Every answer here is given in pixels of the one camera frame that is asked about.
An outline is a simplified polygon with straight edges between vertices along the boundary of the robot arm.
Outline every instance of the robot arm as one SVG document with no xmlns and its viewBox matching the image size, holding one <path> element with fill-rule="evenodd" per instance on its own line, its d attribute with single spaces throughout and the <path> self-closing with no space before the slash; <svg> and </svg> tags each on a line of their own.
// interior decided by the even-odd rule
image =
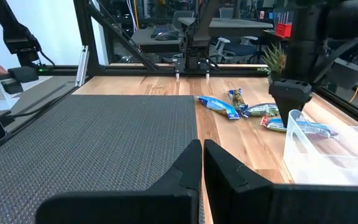
<svg viewBox="0 0 358 224">
<path fill-rule="evenodd" d="M 180 49 L 186 58 L 186 69 L 198 69 L 202 55 L 208 55 L 209 24 L 221 3 L 223 0 L 203 0 L 194 23 L 187 27 L 185 37 L 180 43 Z"/>
<path fill-rule="evenodd" d="M 41 46 L 27 27 L 20 24 L 5 0 L 0 0 L 0 24 L 4 42 L 11 54 L 17 54 L 21 66 L 36 67 Z"/>
<path fill-rule="evenodd" d="M 358 45 L 358 0 L 293 0 L 289 4 L 294 9 L 294 19 L 287 62 L 282 78 L 269 88 L 285 126 L 288 113 L 301 111 L 310 101 L 311 92 L 325 80 L 343 87 L 358 81 L 355 66 L 337 60 Z M 328 53 L 328 39 L 347 42 Z"/>
<path fill-rule="evenodd" d="M 9 94 L 14 94 L 23 91 L 19 83 L 26 83 L 38 80 L 37 72 L 32 67 L 19 67 L 7 70 L 7 74 L 0 75 L 0 81 L 8 81 L 7 84 L 2 84 L 5 91 Z"/>
</svg>

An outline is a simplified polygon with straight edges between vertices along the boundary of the red box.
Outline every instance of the red box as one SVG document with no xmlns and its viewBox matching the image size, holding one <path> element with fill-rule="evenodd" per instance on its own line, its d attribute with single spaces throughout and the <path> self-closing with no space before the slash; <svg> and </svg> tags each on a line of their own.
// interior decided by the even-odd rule
<svg viewBox="0 0 358 224">
<path fill-rule="evenodd" d="M 291 37 L 292 24 L 278 23 L 276 26 L 276 35 L 280 37 Z"/>
</svg>

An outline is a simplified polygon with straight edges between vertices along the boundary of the white wall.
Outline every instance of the white wall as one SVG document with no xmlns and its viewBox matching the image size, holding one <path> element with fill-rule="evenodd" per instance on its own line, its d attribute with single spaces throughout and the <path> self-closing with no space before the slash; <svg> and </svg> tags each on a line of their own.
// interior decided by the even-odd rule
<svg viewBox="0 0 358 224">
<path fill-rule="evenodd" d="M 29 28 L 41 44 L 44 53 L 57 65 L 78 65 L 81 37 L 73 0 L 7 0 L 17 20 Z M 100 64 L 107 63 L 103 30 L 93 23 Z M 42 63 L 49 64 L 41 55 Z M 16 55 L 11 55 L 2 40 L 0 25 L 0 64 L 18 67 Z"/>
</svg>

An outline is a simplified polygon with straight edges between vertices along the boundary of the blue snack wrapper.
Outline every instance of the blue snack wrapper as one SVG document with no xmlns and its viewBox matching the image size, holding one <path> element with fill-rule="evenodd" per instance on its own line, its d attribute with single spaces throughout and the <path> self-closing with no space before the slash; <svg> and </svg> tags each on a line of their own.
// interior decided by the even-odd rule
<svg viewBox="0 0 358 224">
<path fill-rule="evenodd" d="M 227 103 L 208 96 L 197 96 L 197 99 L 207 108 L 226 115 L 229 119 L 240 119 L 234 107 Z"/>
<path fill-rule="evenodd" d="M 338 133 L 328 129 L 328 127 L 325 125 L 319 123 L 311 123 L 307 121 L 296 121 L 296 123 L 299 125 L 299 128 L 303 131 L 303 133 L 308 138 L 313 138 L 313 139 L 338 138 Z M 263 117 L 260 124 L 271 130 L 283 131 L 283 132 L 287 131 L 287 129 L 284 127 L 281 118 Z"/>
</svg>

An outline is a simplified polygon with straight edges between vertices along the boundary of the gray mat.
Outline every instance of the gray mat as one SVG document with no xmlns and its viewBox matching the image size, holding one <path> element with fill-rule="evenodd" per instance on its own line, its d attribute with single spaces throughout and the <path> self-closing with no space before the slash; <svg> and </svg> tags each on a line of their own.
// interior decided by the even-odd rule
<svg viewBox="0 0 358 224">
<path fill-rule="evenodd" d="M 145 190 L 196 138 L 192 96 L 69 96 L 0 147 L 0 223 L 60 192 Z"/>
</svg>

